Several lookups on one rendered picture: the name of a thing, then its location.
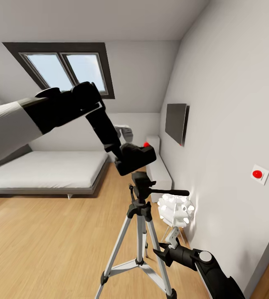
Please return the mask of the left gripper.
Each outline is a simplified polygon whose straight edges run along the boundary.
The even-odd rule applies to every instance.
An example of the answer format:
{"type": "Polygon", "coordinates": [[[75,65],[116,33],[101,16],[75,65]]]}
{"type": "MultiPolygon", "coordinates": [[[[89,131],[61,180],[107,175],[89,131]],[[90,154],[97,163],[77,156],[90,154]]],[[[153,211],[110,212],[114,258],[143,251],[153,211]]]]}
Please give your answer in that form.
{"type": "Polygon", "coordinates": [[[125,162],[119,148],[121,146],[121,142],[117,136],[118,133],[110,119],[103,125],[93,128],[93,130],[104,145],[105,151],[107,153],[112,151],[121,162],[125,162]]]}

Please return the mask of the digital camera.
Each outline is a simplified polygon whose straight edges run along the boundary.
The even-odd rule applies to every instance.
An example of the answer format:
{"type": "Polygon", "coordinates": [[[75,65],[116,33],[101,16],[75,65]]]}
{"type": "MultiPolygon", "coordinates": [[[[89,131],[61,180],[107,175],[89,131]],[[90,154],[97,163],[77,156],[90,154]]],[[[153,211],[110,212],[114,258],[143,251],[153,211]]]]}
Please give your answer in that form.
{"type": "Polygon", "coordinates": [[[125,162],[121,162],[119,158],[116,157],[114,163],[121,176],[126,176],[157,159],[154,147],[149,143],[145,143],[143,147],[125,143],[120,150],[125,162]]]}

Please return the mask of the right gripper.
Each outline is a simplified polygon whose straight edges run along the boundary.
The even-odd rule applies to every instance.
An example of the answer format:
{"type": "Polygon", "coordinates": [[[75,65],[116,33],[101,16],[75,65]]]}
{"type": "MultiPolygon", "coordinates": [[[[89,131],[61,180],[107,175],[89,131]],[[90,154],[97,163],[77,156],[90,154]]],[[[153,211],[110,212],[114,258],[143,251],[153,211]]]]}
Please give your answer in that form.
{"type": "Polygon", "coordinates": [[[172,265],[173,261],[176,261],[182,265],[185,265],[183,262],[183,253],[184,253],[185,249],[187,249],[187,248],[180,245],[178,238],[176,238],[176,241],[177,241],[178,245],[175,249],[173,249],[173,248],[170,249],[169,243],[159,243],[159,246],[161,248],[165,249],[163,252],[153,249],[154,253],[160,259],[162,259],[168,267],[170,267],[172,265]]]}

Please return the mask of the camera tripod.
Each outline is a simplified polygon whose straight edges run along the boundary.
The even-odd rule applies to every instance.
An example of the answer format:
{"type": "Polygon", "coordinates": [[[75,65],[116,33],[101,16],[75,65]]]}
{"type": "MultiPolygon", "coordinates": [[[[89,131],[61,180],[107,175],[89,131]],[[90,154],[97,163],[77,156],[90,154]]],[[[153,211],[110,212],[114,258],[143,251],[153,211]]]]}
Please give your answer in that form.
{"type": "Polygon", "coordinates": [[[166,294],[167,299],[177,299],[177,292],[174,288],[171,288],[167,270],[165,267],[165,262],[160,259],[157,255],[158,265],[161,271],[162,278],[143,260],[144,251],[146,251],[146,257],[148,257],[147,249],[147,229],[146,222],[148,225],[148,230],[151,236],[154,249],[161,251],[158,243],[158,238],[153,225],[153,218],[151,215],[151,202],[146,203],[145,199],[149,197],[151,193],[164,193],[177,196],[189,196],[190,192],[188,190],[159,190],[151,189],[153,185],[156,185],[156,181],[151,181],[147,176],[147,172],[136,171],[132,173],[132,180],[135,186],[129,184],[129,189],[131,190],[132,204],[129,205],[126,219],[119,233],[117,242],[110,256],[109,262],[105,271],[103,271],[101,276],[101,284],[95,299],[99,299],[101,292],[103,290],[104,284],[107,283],[109,277],[123,273],[125,271],[131,270],[133,268],[141,268],[154,282],[155,284],[166,294]],[[134,198],[133,191],[137,197],[134,198]],[[112,267],[114,260],[118,254],[120,246],[123,242],[125,234],[127,232],[128,226],[133,218],[134,214],[137,215],[137,258],[126,263],[112,267]]]}

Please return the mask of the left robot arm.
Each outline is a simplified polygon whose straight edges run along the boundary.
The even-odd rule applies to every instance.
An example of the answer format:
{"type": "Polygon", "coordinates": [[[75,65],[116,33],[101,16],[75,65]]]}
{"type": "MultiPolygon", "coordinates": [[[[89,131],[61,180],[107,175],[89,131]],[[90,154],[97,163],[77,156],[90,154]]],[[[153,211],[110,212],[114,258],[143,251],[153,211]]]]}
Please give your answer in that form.
{"type": "Polygon", "coordinates": [[[128,125],[114,127],[105,110],[97,87],[89,81],[74,86],[70,91],[48,88],[35,98],[1,105],[0,161],[55,127],[86,115],[105,151],[112,151],[121,162],[125,162],[119,148],[119,138],[123,135],[125,141],[130,143],[133,141],[133,131],[128,125]]]}

